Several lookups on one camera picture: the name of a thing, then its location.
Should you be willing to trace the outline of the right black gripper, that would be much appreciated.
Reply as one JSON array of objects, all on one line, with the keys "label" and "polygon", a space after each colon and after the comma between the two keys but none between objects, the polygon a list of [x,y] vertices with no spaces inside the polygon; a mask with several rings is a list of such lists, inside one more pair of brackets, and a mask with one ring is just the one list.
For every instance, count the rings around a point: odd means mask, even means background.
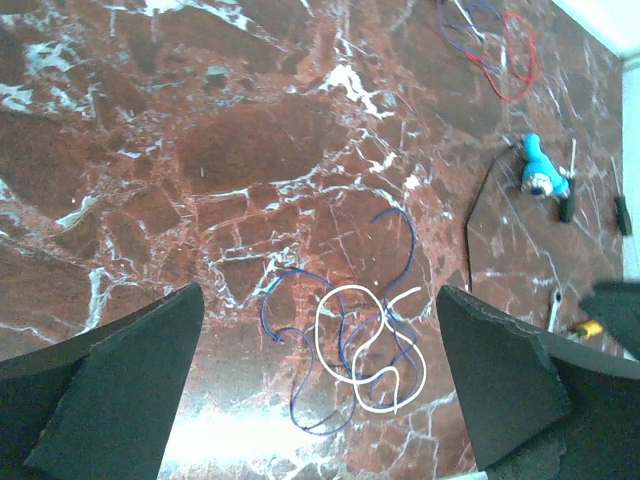
[{"label": "right black gripper", "polygon": [[579,307],[638,360],[639,301],[638,281],[599,280]]}]

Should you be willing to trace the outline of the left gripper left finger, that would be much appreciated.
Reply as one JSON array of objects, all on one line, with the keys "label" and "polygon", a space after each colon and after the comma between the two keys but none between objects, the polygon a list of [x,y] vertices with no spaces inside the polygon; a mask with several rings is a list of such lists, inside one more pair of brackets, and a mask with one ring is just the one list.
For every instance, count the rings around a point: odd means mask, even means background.
[{"label": "left gripper left finger", "polygon": [[2,478],[156,478],[204,313],[202,289],[191,283],[2,361]]}]

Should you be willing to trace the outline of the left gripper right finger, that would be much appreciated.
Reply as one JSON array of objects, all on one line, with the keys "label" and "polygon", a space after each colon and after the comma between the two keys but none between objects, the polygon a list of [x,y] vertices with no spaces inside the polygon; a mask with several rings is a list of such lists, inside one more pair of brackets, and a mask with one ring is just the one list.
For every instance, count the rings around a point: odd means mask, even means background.
[{"label": "left gripper right finger", "polygon": [[639,360],[522,322],[453,286],[436,299],[478,469],[490,479],[636,479]]}]

